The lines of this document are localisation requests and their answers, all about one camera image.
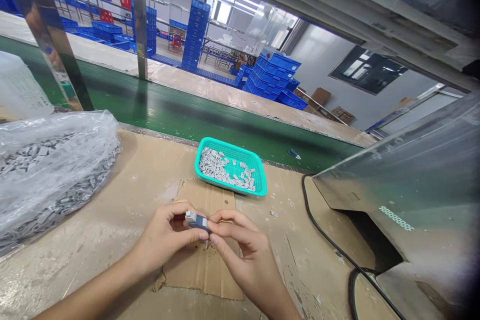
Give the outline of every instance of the conveyor belt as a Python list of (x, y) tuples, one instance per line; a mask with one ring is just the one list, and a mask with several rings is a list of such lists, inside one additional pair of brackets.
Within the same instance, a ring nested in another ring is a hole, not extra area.
[[(0, 50), (20, 56), (50, 101), (66, 106), (37, 47), (0, 36)], [(324, 170), (361, 149), (106, 67), (81, 60), (78, 65), (95, 109), (109, 110), (119, 122), (197, 142), (213, 137), (245, 147), (262, 159), (312, 172)], [(288, 154), (291, 148), (301, 160)]]

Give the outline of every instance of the white plastic container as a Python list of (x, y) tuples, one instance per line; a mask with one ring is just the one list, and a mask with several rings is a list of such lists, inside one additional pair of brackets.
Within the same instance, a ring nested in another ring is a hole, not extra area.
[(54, 112), (47, 95), (23, 60), (0, 51), (0, 106), (12, 120), (43, 117)]

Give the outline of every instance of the forearm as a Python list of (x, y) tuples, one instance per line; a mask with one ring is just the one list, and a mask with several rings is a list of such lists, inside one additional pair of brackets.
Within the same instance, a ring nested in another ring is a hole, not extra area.
[(143, 276), (127, 255), (33, 320), (97, 319), (118, 296)]

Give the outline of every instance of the plastic bag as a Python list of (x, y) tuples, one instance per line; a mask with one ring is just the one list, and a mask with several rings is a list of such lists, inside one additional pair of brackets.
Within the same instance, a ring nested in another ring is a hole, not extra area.
[(117, 129), (109, 111), (0, 125), (0, 256), (2, 242), (13, 248), (90, 199), (120, 152)]

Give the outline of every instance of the workbench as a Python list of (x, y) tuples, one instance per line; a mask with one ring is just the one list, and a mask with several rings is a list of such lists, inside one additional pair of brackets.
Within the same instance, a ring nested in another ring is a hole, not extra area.
[[(195, 143), (130, 125), (122, 127), (118, 131), (122, 152), (105, 187), (85, 207), (0, 262), (1, 320), (33, 317), (119, 260), (154, 210), (176, 197), (182, 181), (195, 178)], [(265, 164), (264, 168), (268, 194), (262, 198), (235, 195), (236, 208), (268, 234), (290, 296), (305, 319), (349, 319), (347, 281), (352, 266), (310, 222), (302, 174), (278, 165)], [(350, 220), (328, 207), (310, 179), (306, 190), (312, 213), (329, 236), (360, 266), (373, 268), (373, 253)], [(248, 300), (168, 286), (152, 292), (158, 275), (130, 289), (108, 318), (266, 319)], [(356, 307), (360, 319), (395, 319), (361, 276), (356, 283)]]

